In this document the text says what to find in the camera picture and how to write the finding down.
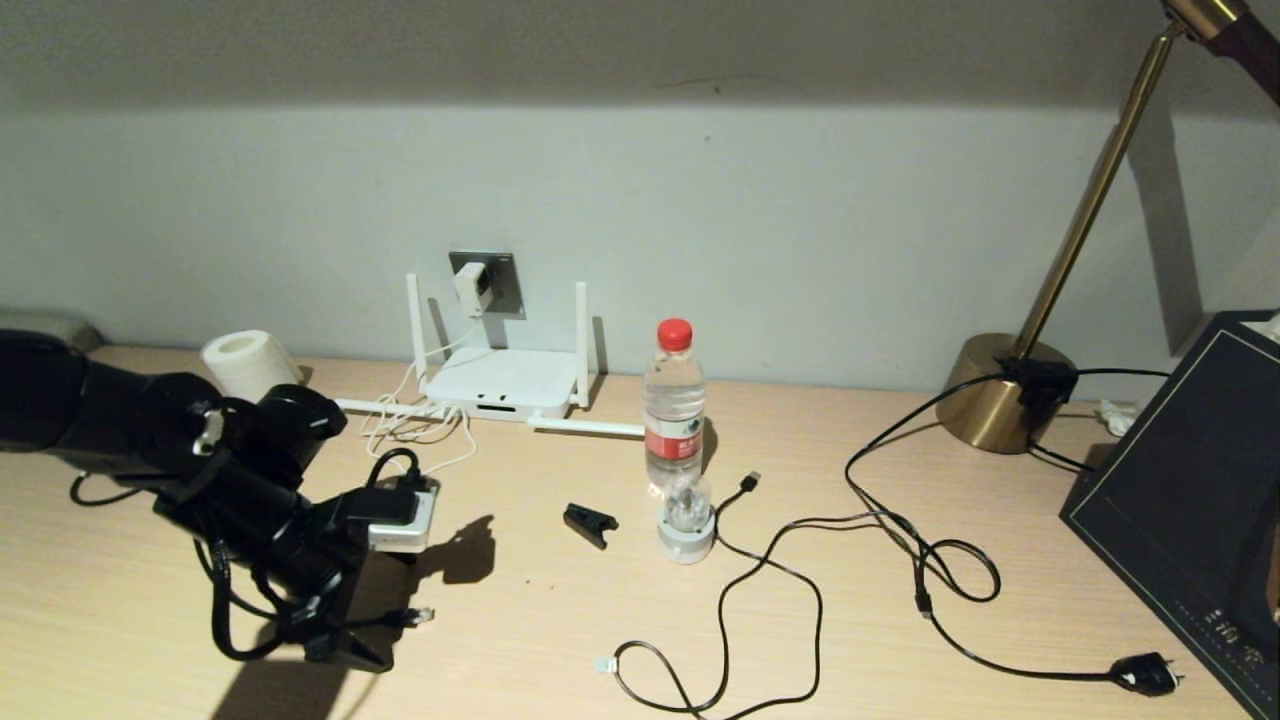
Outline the white power adapter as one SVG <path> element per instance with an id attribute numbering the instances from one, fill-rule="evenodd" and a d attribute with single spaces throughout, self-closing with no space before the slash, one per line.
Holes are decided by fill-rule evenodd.
<path id="1" fill-rule="evenodd" d="M 454 295 L 466 316 L 481 318 L 494 299 L 492 273 L 488 264 L 470 261 L 453 275 Z"/>

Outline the white router with antennas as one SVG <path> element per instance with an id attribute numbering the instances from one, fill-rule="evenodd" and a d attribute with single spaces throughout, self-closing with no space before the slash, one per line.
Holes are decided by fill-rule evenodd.
<path id="1" fill-rule="evenodd" d="M 444 420 L 456 413 L 470 419 L 516 421 L 535 430 L 644 437 L 645 430 L 639 424 L 570 418 L 572 410 L 588 410 L 593 405 L 594 334 L 588 282 L 575 284 L 572 352 L 463 346 L 451 348 L 449 357 L 434 374 L 428 372 L 419 279 L 410 273 L 404 283 L 413 346 L 408 377 L 425 398 L 416 404 L 340 398 L 337 404 L 343 410 L 410 420 Z"/>

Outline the white toilet paper roll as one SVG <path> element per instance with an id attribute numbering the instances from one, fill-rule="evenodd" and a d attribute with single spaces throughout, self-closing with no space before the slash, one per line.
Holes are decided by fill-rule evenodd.
<path id="1" fill-rule="evenodd" d="M 285 346 L 266 331 L 239 331 L 210 340 L 200 351 L 224 395 L 256 404 L 276 386 L 305 375 Z"/>

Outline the small black clip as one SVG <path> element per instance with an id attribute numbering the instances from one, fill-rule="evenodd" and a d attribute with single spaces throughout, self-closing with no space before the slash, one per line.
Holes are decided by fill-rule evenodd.
<path id="1" fill-rule="evenodd" d="M 620 529 L 620 524 L 614 516 L 580 503 L 566 503 L 562 520 L 567 528 L 600 551 L 608 547 L 605 534 Z"/>

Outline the grey padded object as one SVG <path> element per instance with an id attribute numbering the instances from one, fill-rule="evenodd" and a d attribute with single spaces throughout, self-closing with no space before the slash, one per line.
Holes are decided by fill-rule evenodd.
<path id="1" fill-rule="evenodd" d="M 81 316 L 0 307 L 0 329 L 45 334 L 82 354 L 105 345 L 102 333 Z"/>

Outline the glass bulb on white base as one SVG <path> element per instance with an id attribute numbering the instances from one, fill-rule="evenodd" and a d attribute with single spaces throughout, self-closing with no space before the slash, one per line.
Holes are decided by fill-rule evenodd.
<path id="1" fill-rule="evenodd" d="M 657 516 L 657 537 L 666 556 L 690 565 L 705 559 L 716 542 L 716 509 L 704 477 L 673 480 Z"/>

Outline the red-capped clear water bottle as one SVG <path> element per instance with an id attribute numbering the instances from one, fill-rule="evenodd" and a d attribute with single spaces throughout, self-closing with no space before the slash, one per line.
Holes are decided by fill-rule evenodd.
<path id="1" fill-rule="evenodd" d="M 662 320 L 643 377 L 644 448 L 650 483 L 664 495 L 701 475 L 707 380 L 689 320 Z"/>

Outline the gold desk lamp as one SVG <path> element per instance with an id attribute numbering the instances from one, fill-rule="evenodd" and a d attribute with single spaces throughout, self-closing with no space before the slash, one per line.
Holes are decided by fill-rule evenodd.
<path id="1" fill-rule="evenodd" d="M 1000 366 L 1006 357 L 1065 361 L 1042 340 L 1076 260 L 1112 188 L 1164 68 L 1179 38 L 1238 67 L 1280 108 L 1280 38 L 1253 13 L 1249 0 L 1160 0 L 1166 26 L 1149 41 L 1091 172 L 1066 234 L 1015 334 L 983 333 L 960 347 L 947 386 L 934 407 L 938 423 L 955 438 L 991 454 L 1028 454 L 1060 407 L 1033 410 L 1018 402 L 1019 388 Z M 1076 368 L 1080 377 L 1085 370 Z"/>

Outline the dark box with gold trim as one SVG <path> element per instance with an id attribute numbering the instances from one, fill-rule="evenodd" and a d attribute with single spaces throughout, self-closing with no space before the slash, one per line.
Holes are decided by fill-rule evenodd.
<path id="1" fill-rule="evenodd" d="M 1280 309 L 1215 314 L 1060 516 L 1252 720 L 1280 720 Z"/>

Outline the grey wall socket plate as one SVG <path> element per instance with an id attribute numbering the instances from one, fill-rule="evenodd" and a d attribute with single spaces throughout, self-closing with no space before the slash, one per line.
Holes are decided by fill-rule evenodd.
<path id="1" fill-rule="evenodd" d="M 448 252 L 452 275 L 466 263 L 488 264 L 494 299 L 485 314 L 525 319 L 524 296 L 518 282 L 515 255 L 511 252 L 453 250 Z"/>

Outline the black plug adapter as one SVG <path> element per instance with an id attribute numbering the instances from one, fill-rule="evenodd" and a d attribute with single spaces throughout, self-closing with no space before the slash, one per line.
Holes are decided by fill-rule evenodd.
<path id="1" fill-rule="evenodd" d="M 1069 401 L 1080 377 L 1079 370 L 1065 361 L 1006 357 L 1000 366 L 1018 386 L 1018 402 L 1033 410 L 1057 407 Z"/>

